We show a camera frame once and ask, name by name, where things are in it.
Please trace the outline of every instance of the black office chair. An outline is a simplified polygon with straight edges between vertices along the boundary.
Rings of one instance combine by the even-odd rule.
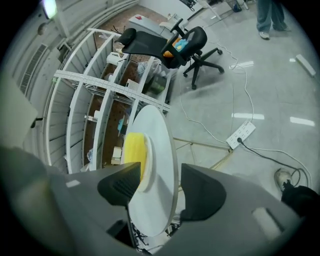
[[[192,89],[195,90],[197,88],[195,83],[201,66],[216,68],[220,73],[225,72],[221,66],[205,61],[214,52],[218,52],[219,55],[223,52],[222,50],[215,48],[202,56],[201,49],[206,45],[208,40],[206,32],[203,28],[197,26],[185,34],[179,27],[182,20],[183,19],[180,19],[171,29],[170,32],[177,31],[177,33],[169,41],[165,38],[143,31],[137,32],[134,28],[128,28],[116,42],[120,42],[124,45],[122,48],[123,53],[154,56],[168,69],[177,69],[180,66],[185,66],[192,58],[194,63],[183,72],[183,75],[187,77],[187,73],[194,69]],[[172,45],[179,35],[182,39],[189,40],[188,44],[180,52]],[[164,57],[163,54],[166,51],[172,53],[173,57]]]

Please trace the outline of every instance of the air vent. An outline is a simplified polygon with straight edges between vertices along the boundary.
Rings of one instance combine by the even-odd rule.
[[[23,92],[23,94],[27,93],[31,77],[35,72],[35,69],[38,65],[39,60],[41,59],[42,55],[44,54],[47,48],[48,47],[45,44],[41,44],[38,50],[33,55],[31,61],[29,62],[29,65],[24,72],[24,75],[20,84],[20,90]]]

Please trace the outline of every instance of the person's leg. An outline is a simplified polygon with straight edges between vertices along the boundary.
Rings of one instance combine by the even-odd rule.
[[[271,27],[271,2],[272,0],[257,0],[257,23],[259,32],[269,33]]]
[[[278,0],[271,1],[271,19],[274,30],[285,31],[288,29],[285,23],[284,9]]]
[[[320,196],[316,192],[306,186],[294,187],[290,173],[282,168],[275,172],[274,178],[282,191],[281,201],[300,217],[319,212]]]

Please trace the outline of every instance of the gray tile floor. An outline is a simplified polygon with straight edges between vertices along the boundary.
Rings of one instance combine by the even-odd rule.
[[[211,16],[210,11],[206,10],[191,20],[188,27],[208,26],[208,22],[213,23],[209,19]],[[297,158],[311,172],[313,189],[319,192],[320,85],[298,62],[290,61],[302,54],[319,73],[317,54],[290,14],[287,13],[286,22],[292,31],[271,30],[269,41],[259,37],[256,21],[256,6],[252,4],[249,10],[233,13],[205,29],[208,40],[220,40],[218,43],[231,51],[247,72],[247,91],[254,105],[252,123],[256,130],[245,143],[250,147],[282,150]],[[215,47],[219,46],[208,42],[203,52]],[[235,60],[225,49],[222,50],[223,55],[214,54],[207,61],[223,66],[225,73],[219,74],[216,69],[202,67],[196,82],[197,90],[191,90],[192,71],[188,78],[182,76],[184,67],[178,71],[171,95],[171,112],[167,114],[174,137],[223,145],[215,141],[200,124],[186,119],[180,103],[179,81],[187,115],[202,122],[218,139],[225,141],[247,118],[251,118],[252,107],[244,90],[246,76],[240,69],[235,70],[238,73],[229,69]],[[192,147],[195,164],[203,167],[209,168],[226,154],[223,150]],[[282,153],[259,152],[302,167]],[[179,164],[193,164],[190,146],[178,149],[177,156]],[[218,170],[245,177],[280,199],[281,194],[274,182],[274,172],[279,167],[238,147]],[[306,184],[304,176],[300,184]]]

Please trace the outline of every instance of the white wall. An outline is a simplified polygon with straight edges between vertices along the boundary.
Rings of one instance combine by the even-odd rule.
[[[149,8],[166,18],[168,14],[177,14],[184,20],[187,20],[202,8],[200,4],[196,3],[193,7],[194,11],[192,11],[179,0],[140,0],[139,5]]]

